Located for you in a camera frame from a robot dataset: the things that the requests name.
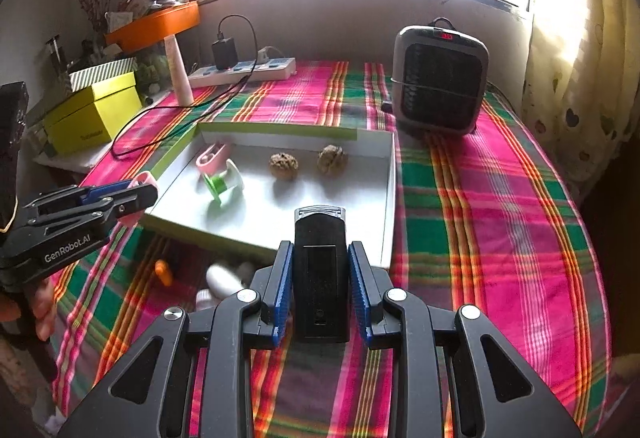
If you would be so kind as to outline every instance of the metal screw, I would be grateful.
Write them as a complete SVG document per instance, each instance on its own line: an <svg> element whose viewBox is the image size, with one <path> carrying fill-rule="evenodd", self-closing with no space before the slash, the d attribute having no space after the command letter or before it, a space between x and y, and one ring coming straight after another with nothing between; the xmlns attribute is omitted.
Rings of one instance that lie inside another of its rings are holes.
<svg viewBox="0 0 640 438"><path fill-rule="evenodd" d="M164 311L164 318L168 321L175 321L182 317L182 308L179 306L172 306Z"/></svg>
<svg viewBox="0 0 640 438"><path fill-rule="evenodd" d="M386 293L386 296L391 301L404 301L406 299L406 292L402 288L392 288Z"/></svg>
<svg viewBox="0 0 640 438"><path fill-rule="evenodd" d="M477 306L473 306L472 304L465 304L460 309L460 313L467 319L478 319L480 317L480 309Z"/></svg>
<svg viewBox="0 0 640 438"><path fill-rule="evenodd" d="M258 294L250 288L244 288L244 290L239 291L236 295L243 303L251 303L251 301L258 297Z"/></svg>

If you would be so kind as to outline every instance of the triangular cutout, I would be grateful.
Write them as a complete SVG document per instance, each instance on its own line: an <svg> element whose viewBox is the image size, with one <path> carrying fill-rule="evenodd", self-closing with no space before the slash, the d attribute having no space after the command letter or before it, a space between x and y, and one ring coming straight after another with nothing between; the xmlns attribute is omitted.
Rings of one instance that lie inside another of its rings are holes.
<svg viewBox="0 0 640 438"><path fill-rule="evenodd" d="M134 404L144 404L154 376L158 355L162 348L162 338L152 339L138 357L130 363L116 383L111 386L111 395L124 398Z"/></svg>
<svg viewBox="0 0 640 438"><path fill-rule="evenodd" d="M498 402L509 402L530 395L529 381L518 371L500 346L489 335L483 335L480 341Z"/></svg>

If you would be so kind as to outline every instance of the orange box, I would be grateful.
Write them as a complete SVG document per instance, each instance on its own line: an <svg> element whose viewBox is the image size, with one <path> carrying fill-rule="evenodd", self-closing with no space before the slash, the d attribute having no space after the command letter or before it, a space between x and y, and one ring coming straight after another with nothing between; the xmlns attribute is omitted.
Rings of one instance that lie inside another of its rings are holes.
<svg viewBox="0 0 640 438"><path fill-rule="evenodd" d="M107 44L118 43L125 54L132 54L199 23L198 3L189 2L144 16L104 38Z"/></svg>

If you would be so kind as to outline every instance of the orange object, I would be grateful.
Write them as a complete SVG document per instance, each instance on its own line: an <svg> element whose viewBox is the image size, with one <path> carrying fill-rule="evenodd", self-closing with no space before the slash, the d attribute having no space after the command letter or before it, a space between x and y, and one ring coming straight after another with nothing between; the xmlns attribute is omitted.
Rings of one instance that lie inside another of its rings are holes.
<svg viewBox="0 0 640 438"><path fill-rule="evenodd" d="M104 39L107 44L117 43L123 52L131 54L199 23L198 3L189 2L143 16L107 34Z"/></svg>
<svg viewBox="0 0 640 438"><path fill-rule="evenodd" d="M169 268L169 264L164 259L158 259L155 266L156 275L158 279L166 287L170 287L174 283L174 274Z"/></svg>

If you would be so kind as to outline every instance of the curtain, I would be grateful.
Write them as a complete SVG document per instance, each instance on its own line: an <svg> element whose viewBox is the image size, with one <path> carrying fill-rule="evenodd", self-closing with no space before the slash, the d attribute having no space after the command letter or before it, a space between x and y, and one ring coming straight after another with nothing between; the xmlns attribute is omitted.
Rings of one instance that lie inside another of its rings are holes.
<svg viewBox="0 0 640 438"><path fill-rule="evenodd" d="M531 0L522 118L580 203L640 115L635 0Z"/></svg>

